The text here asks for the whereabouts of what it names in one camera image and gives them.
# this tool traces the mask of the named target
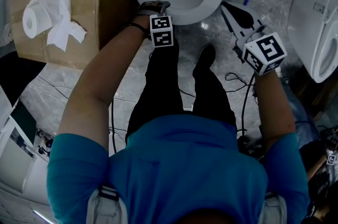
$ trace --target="backpack strap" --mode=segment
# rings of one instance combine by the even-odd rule
[[[267,193],[258,224],[286,224],[287,210],[283,197]]]
[[[128,224],[127,208],[114,188],[95,189],[88,201],[87,224]]]

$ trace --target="person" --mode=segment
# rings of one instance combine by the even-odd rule
[[[256,76],[262,165],[238,151],[235,115],[210,70],[212,45],[193,70],[191,113],[183,110],[177,84],[177,41],[155,48],[126,148],[108,157],[108,108],[148,30],[149,16],[137,15],[87,65],[69,98],[48,167],[55,219],[94,222],[88,221],[95,220],[92,195],[108,185],[125,206],[110,213],[126,211],[123,221],[110,223],[258,223],[267,192],[285,201],[287,223],[300,223],[309,203],[307,177],[281,83],[274,71]]]

